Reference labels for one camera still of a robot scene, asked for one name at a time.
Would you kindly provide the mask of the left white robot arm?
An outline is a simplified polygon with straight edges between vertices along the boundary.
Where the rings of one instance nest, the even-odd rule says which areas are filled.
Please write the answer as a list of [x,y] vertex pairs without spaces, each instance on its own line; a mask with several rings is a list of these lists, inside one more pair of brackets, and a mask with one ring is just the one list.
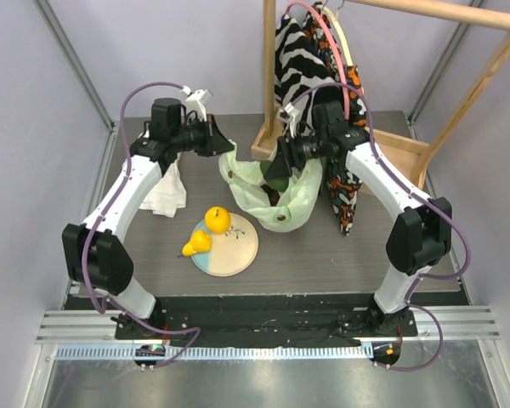
[[196,90],[185,101],[156,99],[145,133],[128,146],[122,172],[103,201],[81,224],[67,224],[62,233],[69,277],[109,296],[147,339],[162,333],[164,314],[160,302],[134,278],[123,242],[144,198],[180,153],[211,157],[234,149],[207,113],[209,94]]

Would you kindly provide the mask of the beige and blue ceramic plate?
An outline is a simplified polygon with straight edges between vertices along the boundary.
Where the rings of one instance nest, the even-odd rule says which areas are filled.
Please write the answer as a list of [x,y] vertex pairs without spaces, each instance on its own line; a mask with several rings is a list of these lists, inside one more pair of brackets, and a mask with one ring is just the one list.
[[254,226],[239,214],[231,213],[231,224],[223,234],[215,235],[202,220],[193,229],[204,231],[212,239],[208,252],[198,252],[190,256],[195,266],[208,275],[229,277],[248,268],[258,253],[258,233]]

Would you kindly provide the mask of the green fake avocado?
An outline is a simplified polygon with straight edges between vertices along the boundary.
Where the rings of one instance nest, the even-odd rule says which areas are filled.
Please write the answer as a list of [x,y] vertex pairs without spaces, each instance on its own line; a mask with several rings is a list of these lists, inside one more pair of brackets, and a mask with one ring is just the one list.
[[260,189],[267,196],[272,207],[277,207],[281,199],[291,200],[292,198],[292,185],[289,178],[272,178],[270,181],[263,179]]

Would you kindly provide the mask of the light green plastic bag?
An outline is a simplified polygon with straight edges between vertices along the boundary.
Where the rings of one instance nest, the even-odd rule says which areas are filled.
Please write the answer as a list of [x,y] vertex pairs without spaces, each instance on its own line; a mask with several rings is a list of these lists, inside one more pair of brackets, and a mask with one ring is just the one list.
[[308,161],[303,171],[295,171],[290,178],[266,182],[267,161],[239,161],[236,153],[221,155],[218,167],[237,206],[271,232],[288,233],[306,224],[320,190],[320,162]]

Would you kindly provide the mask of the yellow fake apple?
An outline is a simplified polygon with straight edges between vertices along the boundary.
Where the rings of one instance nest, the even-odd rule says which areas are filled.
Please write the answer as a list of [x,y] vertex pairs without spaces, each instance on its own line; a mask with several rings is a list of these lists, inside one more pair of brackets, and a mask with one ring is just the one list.
[[208,230],[212,233],[223,234],[230,229],[230,212],[223,207],[211,207],[204,216],[204,222]]

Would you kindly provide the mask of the yellow fake pear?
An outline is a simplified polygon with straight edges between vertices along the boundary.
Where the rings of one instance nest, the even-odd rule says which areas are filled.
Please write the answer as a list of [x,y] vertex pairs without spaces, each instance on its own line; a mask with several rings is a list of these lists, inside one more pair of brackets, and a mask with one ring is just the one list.
[[196,230],[183,246],[181,255],[191,257],[199,252],[209,252],[212,248],[212,237],[204,230]]

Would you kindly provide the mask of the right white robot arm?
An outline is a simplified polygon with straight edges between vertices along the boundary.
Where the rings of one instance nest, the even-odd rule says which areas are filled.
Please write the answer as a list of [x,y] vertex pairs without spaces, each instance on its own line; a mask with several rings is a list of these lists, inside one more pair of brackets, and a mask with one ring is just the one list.
[[384,205],[393,221],[386,243],[389,267],[367,305],[366,324],[378,336],[389,334],[404,318],[419,281],[451,249],[451,204],[433,199],[412,184],[377,147],[371,128],[352,126],[336,102],[314,108],[312,133],[293,135],[298,111],[279,111],[287,130],[277,139],[266,181],[283,179],[322,158],[346,167]]

